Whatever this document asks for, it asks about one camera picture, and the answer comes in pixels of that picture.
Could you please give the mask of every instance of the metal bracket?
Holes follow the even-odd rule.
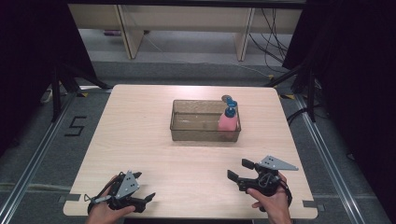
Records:
[[[285,161],[279,160],[272,156],[266,156],[264,159],[259,161],[261,167],[268,168],[270,170],[292,170],[298,171],[298,167],[291,165]]]
[[[134,174],[132,174],[132,171],[128,171],[121,183],[119,191],[117,192],[116,199],[120,199],[127,195],[131,195],[132,193],[137,191],[139,188],[140,188],[140,186],[137,183],[136,178],[134,177]]]

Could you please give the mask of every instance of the wooden table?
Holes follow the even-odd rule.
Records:
[[[220,100],[224,94],[238,102],[242,131],[236,143],[172,141],[174,100]],[[95,196],[113,175],[132,170],[143,173],[134,196],[156,196],[144,213],[130,217],[264,218],[266,213],[251,208],[255,200],[227,178],[227,170],[256,178],[241,160],[258,162],[267,155],[299,168],[282,171],[293,195],[291,217],[315,218],[317,209],[303,206],[313,197],[274,89],[118,85],[70,193]],[[66,202],[64,213],[87,216],[87,206],[81,196],[78,202]]]

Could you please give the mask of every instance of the black cable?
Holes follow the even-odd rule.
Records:
[[[291,191],[289,189],[288,184],[284,180],[281,179],[279,185],[282,187],[282,189],[285,190],[286,196],[288,197],[288,205],[290,206],[291,201],[293,200],[293,197],[291,196]]]
[[[321,104],[314,105],[314,109],[317,107],[322,107],[322,105]],[[294,112],[292,115],[288,116],[287,121],[289,126],[291,125],[291,123],[294,121],[295,118],[297,118],[299,115],[303,114],[304,112],[308,112],[307,107],[299,109],[298,111]]]
[[[274,72],[278,72],[278,73],[286,73],[283,71],[278,71],[275,70],[274,68],[272,68],[270,65],[268,65],[267,62],[267,54],[269,54],[271,57],[273,57],[274,59],[278,60],[280,63],[283,63],[283,61],[279,58],[277,58],[273,53],[269,52],[267,49],[263,48],[259,43],[256,42],[256,40],[253,38],[253,36],[251,34],[249,34],[251,40],[253,41],[253,43],[257,46],[257,48],[259,48],[260,50],[262,50],[264,52],[264,61],[265,61],[265,65],[272,71]]]
[[[273,57],[274,59],[276,59],[278,62],[283,63],[283,60],[279,59],[278,57],[276,57],[275,54],[271,53],[270,51],[268,51],[267,49],[263,48],[259,43],[257,43],[257,41],[253,38],[253,36],[251,34],[250,38],[253,41],[253,43],[262,51],[264,51],[266,54],[270,55],[271,57]]]
[[[270,22],[268,21],[268,19],[267,19],[267,17],[265,16],[265,13],[264,13],[264,10],[262,9],[262,15],[264,16],[264,18],[265,18],[265,20],[266,20],[266,22],[267,22],[267,25],[268,25],[268,27],[269,27],[269,29],[270,29],[270,31],[271,31],[271,33],[270,33],[270,37],[271,37],[271,35],[273,35],[274,36],[274,39],[276,40],[276,43],[277,43],[277,48],[279,48],[279,49],[282,49],[282,47],[281,46],[283,46],[283,48],[285,48],[285,49],[282,49],[282,50],[287,50],[288,48],[285,46],[285,45],[283,45],[280,41],[279,41],[279,39],[277,38],[277,33],[276,33],[276,23],[275,23],[275,21],[276,21],[276,10],[273,8],[273,25],[271,26],[271,24],[270,24]]]
[[[273,175],[270,174],[270,173],[265,174],[264,176],[262,176],[262,178],[260,178],[260,180],[259,180],[259,186],[261,188],[265,189],[268,186],[268,184],[270,183],[270,180],[271,180],[270,178],[271,177],[273,177]]]
[[[279,46],[277,46],[277,45],[271,43],[263,34],[261,34],[261,35],[262,35],[262,38],[265,40],[265,42],[269,42],[270,45],[272,45],[273,47],[279,48]]]

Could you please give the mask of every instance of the cable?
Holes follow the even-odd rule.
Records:
[[[317,107],[321,107],[321,106],[322,106],[321,104],[314,105],[314,109]],[[287,121],[288,121],[289,126],[291,125],[291,123],[294,121],[295,118],[297,118],[299,115],[303,114],[304,112],[308,112],[307,107],[305,107],[303,109],[299,109],[296,112],[294,112],[292,115],[288,116]]]
[[[270,37],[268,37],[268,42],[267,42],[267,45],[265,46],[265,50],[268,49],[268,43],[270,43],[270,41],[271,41],[271,36],[272,36],[272,34],[273,34],[273,32],[272,32],[272,30],[271,30]],[[268,66],[268,63],[267,63],[267,55],[266,55],[266,54],[265,54],[264,60],[265,60],[265,64]]]
[[[278,57],[276,57],[275,54],[271,53],[267,49],[263,48],[259,43],[257,43],[257,41],[253,38],[253,36],[251,34],[249,34],[249,36],[250,36],[251,40],[253,41],[253,43],[257,46],[257,48],[264,51],[266,54],[269,54],[271,57],[276,59],[278,62],[283,63],[283,60],[279,59]]]
[[[287,48],[285,45],[283,45],[283,44],[279,41],[279,39],[277,38],[277,33],[276,33],[276,9],[273,8],[273,25],[272,25],[272,26],[271,26],[270,22],[268,21],[268,19],[267,19],[266,15],[265,15],[263,9],[262,9],[262,15],[264,16],[265,21],[267,22],[268,28],[269,28],[270,31],[271,31],[271,33],[270,33],[270,38],[269,38],[268,40],[267,40],[263,35],[262,35],[262,37],[263,37],[265,40],[267,40],[267,42],[270,42],[271,36],[273,35],[273,36],[274,36],[274,39],[276,40],[278,49],[281,50],[282,47],[283,47],[284,49],[282,49],[282,50],[288,50],[288,48]]]
[[[266,41],[266,42],[270,42],[263,34],[261,34],[262,35],[262,38]],[[270,45],[272,45],[273,47],[275,47],[275,48],[279,48],[279,46],[278,45],[275,45],[275,44],[273,44],[273,43],[271,43],[270,42]]]
[[[262,176],[262,178],[259,179],[259,186],[262,187],[263,189],[267,188],[268,183],[270,183],[271,177],[274,177],[274,175],[267,173],[264,176]]]

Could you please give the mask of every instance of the metal rail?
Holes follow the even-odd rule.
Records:
[[[35,154],[33,155],[32,159],[30,159],[28,165],[23,171],[14,189],[8,196],[6,202],[2,205],[0,210],[0,220],[2,224],[9,223],[15,211],[17,210],[25,191],[29,187],[30,181],[34,177],[40,163],[43,161],[55,134],[57,133],[59,127],[62,124],[67,109],[69,108],[73,100],[76,99],[76,96],[77,94],[75,92],[69,92],[69,94],[65,97],[64,108],[62,109],[61,114],[54,122],[51,123],[51,125],[47,129],[47,132],[41,140],[40,144],[38,145]]]
[[[306,108],[305,101],[301,95],[296,94],[296,102],[299,106],[299,109]],[[326,170],[329,172],[330,178],[335,186],[335,189],[337,190],[341,202],[346,209],[346,213],[348,214],[351,223],[366,223],[361,214],[361,210],[358,207],[358,204],[353,198],[347,183],[344,181],[344,178],[342,177],[337,165],[335,164],[335,161],[332,158],[332,154],[327,148],[326,143],[324,142],[318,130],[317,124],[311,121],[311,118],[309,118],[307,113],[303,113],[303,118],[306,127],[311,133],[315,145],[317,146],[320,157],[323,159]]]

